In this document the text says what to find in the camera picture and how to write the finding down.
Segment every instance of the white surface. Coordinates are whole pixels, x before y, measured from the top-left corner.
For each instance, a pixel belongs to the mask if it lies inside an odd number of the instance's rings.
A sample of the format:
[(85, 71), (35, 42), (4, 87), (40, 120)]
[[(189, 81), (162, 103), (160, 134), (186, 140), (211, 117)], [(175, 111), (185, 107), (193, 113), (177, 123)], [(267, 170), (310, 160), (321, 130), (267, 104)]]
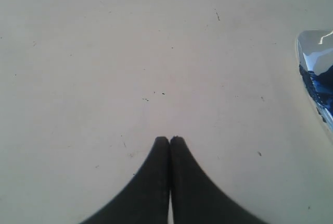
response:
[(331, 1), (0, 0), (0, 222), (78, 223), (178, 134), (262, 219), (331, 223), (333, 148), (294, 50)]

